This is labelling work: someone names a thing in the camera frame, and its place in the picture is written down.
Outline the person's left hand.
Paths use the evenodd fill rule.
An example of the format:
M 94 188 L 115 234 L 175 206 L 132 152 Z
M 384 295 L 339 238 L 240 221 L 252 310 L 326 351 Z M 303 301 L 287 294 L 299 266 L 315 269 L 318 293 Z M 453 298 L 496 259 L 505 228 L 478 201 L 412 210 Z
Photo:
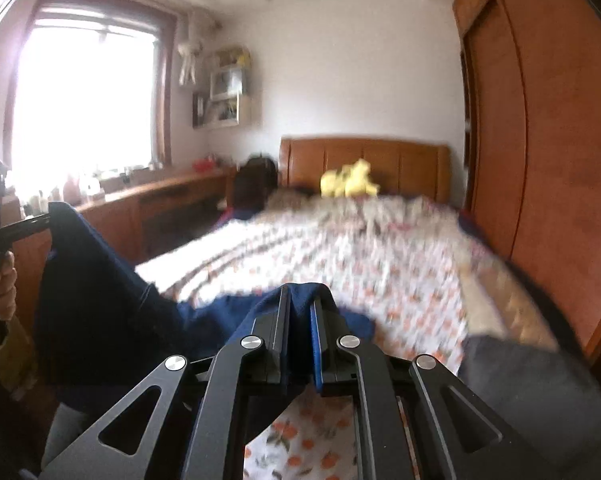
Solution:
M 9 322 L 16 311 L 15 258 L 12 252 L 6 252 L 0 269 L 0 321 Z

